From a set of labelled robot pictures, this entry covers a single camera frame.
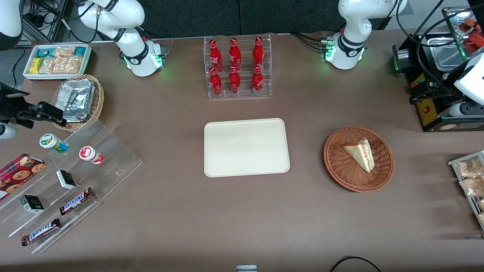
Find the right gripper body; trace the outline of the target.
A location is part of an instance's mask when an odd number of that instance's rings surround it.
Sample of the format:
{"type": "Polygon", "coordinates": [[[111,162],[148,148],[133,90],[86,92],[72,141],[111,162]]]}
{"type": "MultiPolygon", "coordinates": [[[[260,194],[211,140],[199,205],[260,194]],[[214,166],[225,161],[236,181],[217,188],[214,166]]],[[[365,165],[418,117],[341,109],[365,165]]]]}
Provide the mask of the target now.
{"type": "Polygon", "coordinates": [[[0,86],[0,120],[1,122],[9,122],[19,112],[29,108],[29,103],[26,102],[24,97],[30,95],[30,93],[19,91],[6,84],[0,86]]]}

